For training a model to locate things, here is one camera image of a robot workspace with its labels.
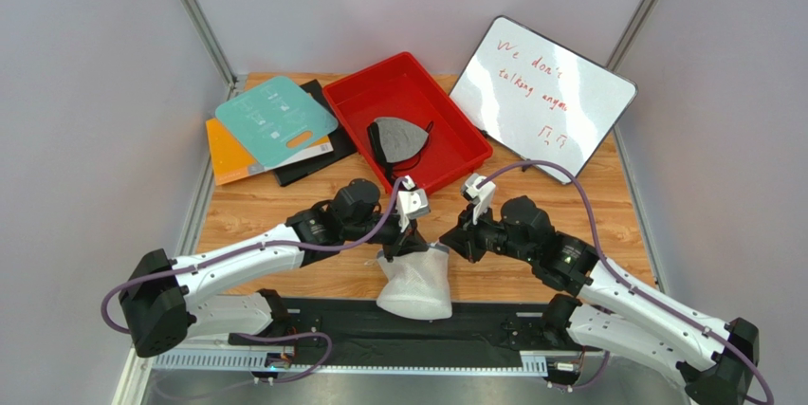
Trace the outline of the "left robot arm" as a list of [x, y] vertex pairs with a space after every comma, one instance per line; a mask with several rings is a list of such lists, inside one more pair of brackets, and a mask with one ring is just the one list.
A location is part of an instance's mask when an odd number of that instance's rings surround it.
[[202, 336], [257, 335], [280, 317], [274, 298], [261, 293], [228, 304], [228, 290], [270, 274], [306, 267], [364, 244], [383, 259], [426, 251], [417, 218], [429, 212], [426, 192], [410, 178], [395, 182], [387, 206], [376, 184], [355, 179], [329, 200], [297, 212], [271, 230], [202, 254], [171, 258], [144, 254], [129, 280], [111, 292], [137, 355], [152, 358]]

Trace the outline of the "white mesh laundry bag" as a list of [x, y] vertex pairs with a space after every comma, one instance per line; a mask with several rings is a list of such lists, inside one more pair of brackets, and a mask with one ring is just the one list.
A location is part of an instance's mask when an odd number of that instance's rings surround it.
[[452, 316], [449, 283], [450, 249], [440, 243], [388, 262], [380, 251], [376, 260], [387, 284], [376, 298], [381, 309], [410, 320], [435, 321]]

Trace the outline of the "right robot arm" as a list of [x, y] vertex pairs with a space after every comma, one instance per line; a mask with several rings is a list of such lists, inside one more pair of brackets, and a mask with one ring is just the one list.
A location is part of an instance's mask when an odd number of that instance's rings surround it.
[[759, 361], [759, 330], [724, 322], [637, 281], [594, 246], [556, 230], [525, 196], [479, 212], [469, 204], [440, 241], [472, 263], [492, 252], [530, 265], [557, 290], [538, 327], [554, 346], [576, 344], [630, 359], [682, 386], [698, 404], [743, 404]]

